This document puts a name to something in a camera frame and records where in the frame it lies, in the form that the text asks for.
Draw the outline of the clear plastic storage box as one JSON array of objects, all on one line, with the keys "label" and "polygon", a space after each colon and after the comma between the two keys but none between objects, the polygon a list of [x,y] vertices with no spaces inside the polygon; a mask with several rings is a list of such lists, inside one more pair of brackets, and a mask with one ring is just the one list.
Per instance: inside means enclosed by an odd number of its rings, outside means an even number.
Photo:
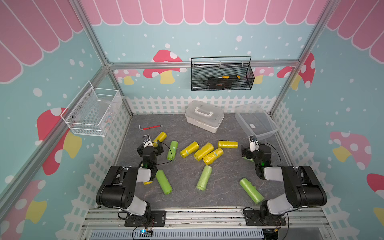
[{"label": "clear plastic storage box", "polygon": [[235,118],[245,134],[256,136],[258,141],[272,137],[279,130],[270,115],[257,103],[236,107]]}]

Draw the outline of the yellow roll with blue label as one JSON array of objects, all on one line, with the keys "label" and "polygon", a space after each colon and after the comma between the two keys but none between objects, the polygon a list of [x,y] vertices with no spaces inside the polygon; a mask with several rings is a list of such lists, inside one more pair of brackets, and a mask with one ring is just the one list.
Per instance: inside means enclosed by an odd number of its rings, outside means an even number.
[{"label": "yellow roll with blue label", "polygon": [[211,165],[215,160],[217,160],[219,157],[221,157],[224,154],[223,149],[218,148],[205,157],[203,157],[203,161],[206,165]]}]

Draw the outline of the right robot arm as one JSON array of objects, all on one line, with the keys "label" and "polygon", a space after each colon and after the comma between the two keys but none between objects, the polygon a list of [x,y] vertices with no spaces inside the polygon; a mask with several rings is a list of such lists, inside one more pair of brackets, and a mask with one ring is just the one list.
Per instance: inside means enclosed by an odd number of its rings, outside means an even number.
[{"label": "right robot arm", "polygon": [[267,144],[250,143],[241,147],[242,157],[253,160],[256,175],[266,181],[281,182],[285,193],[262,202],[260,219],[280,217],[300,208],[324,206],[327,195],[313,169],[309,166],[273,167],[271,147]]}]

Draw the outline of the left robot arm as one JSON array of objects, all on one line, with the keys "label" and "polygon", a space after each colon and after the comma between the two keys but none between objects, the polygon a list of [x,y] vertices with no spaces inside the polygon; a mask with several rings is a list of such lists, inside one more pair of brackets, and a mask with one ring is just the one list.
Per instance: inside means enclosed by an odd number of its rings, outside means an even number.
[{"label": "left robot arm", "polygon": [[143,158],[139,167],[110,167],[97,192],[97,204],[119,209],[135,217],[149,218],[150,203],[135,195],[136,183],[154,180],[158,171],[157,156],[163,152],[163,147],[160,145],[154,147],[152,144],[143,144],[138,148],[138,153]]}]

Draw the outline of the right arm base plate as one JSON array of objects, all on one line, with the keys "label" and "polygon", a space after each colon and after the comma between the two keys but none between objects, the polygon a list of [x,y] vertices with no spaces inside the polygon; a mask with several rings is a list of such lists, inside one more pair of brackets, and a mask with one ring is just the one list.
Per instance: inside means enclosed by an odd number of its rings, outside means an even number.
[{"label": "right arm base plate", "polygon": [[260,210],[246,208],[243,210],[246,225],[250,226],[271,226],[280,228],[287,225],[283,215],[271,215]]}]

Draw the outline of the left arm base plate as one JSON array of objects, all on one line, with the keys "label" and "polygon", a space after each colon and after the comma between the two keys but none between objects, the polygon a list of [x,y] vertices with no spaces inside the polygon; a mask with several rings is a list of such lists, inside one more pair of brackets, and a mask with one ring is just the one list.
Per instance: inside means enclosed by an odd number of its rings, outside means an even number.
[{"label": "left arm base plate", "polygon": [[150,214],[146,213],[143,216],[136,216],[128,214],[124,217],[125,227],[139,227],[139,226],[149,226],[149,227],[164,227],[166,220],[166,211],[151,211]]}]

